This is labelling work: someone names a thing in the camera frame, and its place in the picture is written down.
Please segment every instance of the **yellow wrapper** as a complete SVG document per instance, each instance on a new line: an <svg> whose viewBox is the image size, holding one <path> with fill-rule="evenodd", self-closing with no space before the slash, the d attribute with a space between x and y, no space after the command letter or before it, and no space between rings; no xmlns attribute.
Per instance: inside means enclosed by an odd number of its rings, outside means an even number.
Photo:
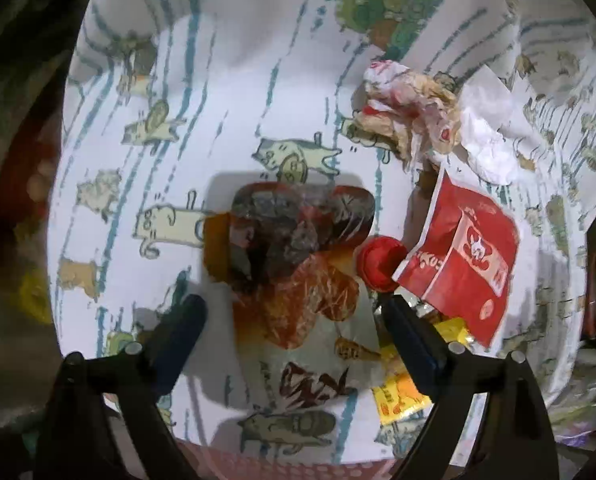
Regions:
<svg viewBox="0 0 596 480"><path fill-rule="evenodd" d="M434 327L448 343L458 341L468 346L472 341L464 321L459 317L437 323ZM382 386L372 388L380 424L385 425L401 420L429 406L431 400L419 393L396 347L393 344L385 346L380 349L380 354L388 375Z"/></svg>

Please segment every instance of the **red lid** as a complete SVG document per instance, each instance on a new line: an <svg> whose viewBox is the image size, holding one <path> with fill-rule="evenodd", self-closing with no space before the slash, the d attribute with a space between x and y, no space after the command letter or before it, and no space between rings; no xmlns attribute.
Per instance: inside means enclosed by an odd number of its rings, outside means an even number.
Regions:
<svg viewBox="0 0 596 480"><path fill-rule="evenodd" d="M407 256L407 249L390 236L377 236L367 240L356 257L356 272L366 286L377 292L393 292L398 283L392 274Z"/></svg>

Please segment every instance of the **tablecloth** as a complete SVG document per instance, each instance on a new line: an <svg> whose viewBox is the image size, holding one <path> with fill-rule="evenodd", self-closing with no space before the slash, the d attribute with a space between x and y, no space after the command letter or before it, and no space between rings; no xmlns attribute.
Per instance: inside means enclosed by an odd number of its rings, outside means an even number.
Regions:
<svg viewBox="0 0 596 480"><path fill-rule="evenodd" d="M346 128L364 69L382 57L456 91L487 64L514 95L508 142L528 178L492 186L457 155L444 164L510 210L521 232L507 314L491 347L475 350L525 351L552 402L575 358L596 213L596 22L581 0L91 0L65 89L48 232L62 353L117 352L186 280L210 315L161 413L180 439L278 458L271 415L251 418L230 291L203 270L203 219L228 210L240 186L274 181L272 162L289 146L308 182L360 181L376 198L373 232L401 238L420 215L410 207L420 164L404 170L378 139ZM477 397L455 463L483 405ZM380 428L369 389L325 409L334 437L294 460L403 456L423 420Z"/></svg>

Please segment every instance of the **red wrapper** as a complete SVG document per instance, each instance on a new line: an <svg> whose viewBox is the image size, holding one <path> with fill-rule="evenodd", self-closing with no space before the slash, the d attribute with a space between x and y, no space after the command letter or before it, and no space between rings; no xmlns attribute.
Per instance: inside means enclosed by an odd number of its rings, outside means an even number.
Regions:
<svg viewBox="0 0 596 480"><path fill-rule="evenodd" d="M489 196L441 170L420 241L393 279L488 346L505 314L518 229Z"/></svg>

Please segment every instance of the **crumpled tissue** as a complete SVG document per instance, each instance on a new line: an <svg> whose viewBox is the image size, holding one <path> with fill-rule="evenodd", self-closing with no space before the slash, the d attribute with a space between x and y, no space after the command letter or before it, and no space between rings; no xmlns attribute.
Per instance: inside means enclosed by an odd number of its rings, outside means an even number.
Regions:
<svg viewBox="0 0 596 480"><path fill-rule="evenodd" d="M479 177L506 186L517 180L520 165L511 142L497 130L509 123L513 112L511 92L491 68L484 65L463 85L460 106L460 143L468 164Z"/></svg>
<svg viewBox="0 0 596 480"><path fill-rule="evenodd" d="M459 142L457 98L429 76L395 61L374 61L364 72L364 89L367 103L354 121L365 132L395 142L405 162L427 140L440 153Z"/></svg>

